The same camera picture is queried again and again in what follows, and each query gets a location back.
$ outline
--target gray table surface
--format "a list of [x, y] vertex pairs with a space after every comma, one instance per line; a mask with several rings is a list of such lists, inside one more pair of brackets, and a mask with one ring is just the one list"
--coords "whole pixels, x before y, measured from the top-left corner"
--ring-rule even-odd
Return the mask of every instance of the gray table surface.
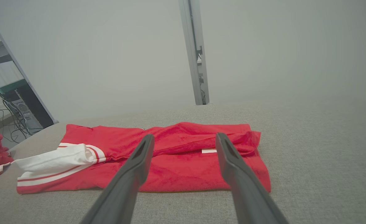
[[[354, 99], [254, 101], [73, 121], [150, 128], [178, 122], [249, 123], [271, 177], [271, 197], [290, 223], [366, 223], [366, 103]], [[57, 148], [65, 123], [15, 147], [15, 159]], [[20, 195], [12, 164], [0, 175], [0, 224], [79, 223], [100, 189]], [[139, 193], [132, 223], [236, 223], [229, 191]]]

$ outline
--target white tag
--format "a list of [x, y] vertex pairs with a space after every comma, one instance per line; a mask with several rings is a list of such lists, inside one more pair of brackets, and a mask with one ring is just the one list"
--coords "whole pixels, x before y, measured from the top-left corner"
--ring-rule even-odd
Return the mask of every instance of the white tag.
[[202, 153], [214, 153], [217, 152], [216, 149], [202, 149]]

